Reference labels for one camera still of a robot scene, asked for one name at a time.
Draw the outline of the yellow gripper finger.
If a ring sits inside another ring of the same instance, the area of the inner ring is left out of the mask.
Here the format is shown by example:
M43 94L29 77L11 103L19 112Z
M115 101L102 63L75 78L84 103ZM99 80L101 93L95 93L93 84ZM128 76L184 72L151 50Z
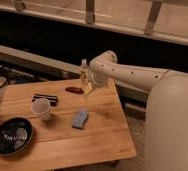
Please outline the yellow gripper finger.
M92 83L88 83L87 86L85 87L84 92L87 95L87 94L90 94L92 91L93 91L93 85Z

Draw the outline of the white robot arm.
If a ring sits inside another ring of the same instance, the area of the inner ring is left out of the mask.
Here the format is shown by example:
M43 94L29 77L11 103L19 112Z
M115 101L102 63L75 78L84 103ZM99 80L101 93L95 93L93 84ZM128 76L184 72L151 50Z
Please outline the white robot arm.
M146 171L188 171L188 73L122 65L108 50L90 63L89 92L110 78L148 93Z

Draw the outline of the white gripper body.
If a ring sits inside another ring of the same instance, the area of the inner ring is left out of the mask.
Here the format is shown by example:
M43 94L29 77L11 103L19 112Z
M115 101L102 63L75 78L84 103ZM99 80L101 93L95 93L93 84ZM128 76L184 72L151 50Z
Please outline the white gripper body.
M104 65L91 66L91 80L95 87L104 87L108 84L108 75Z

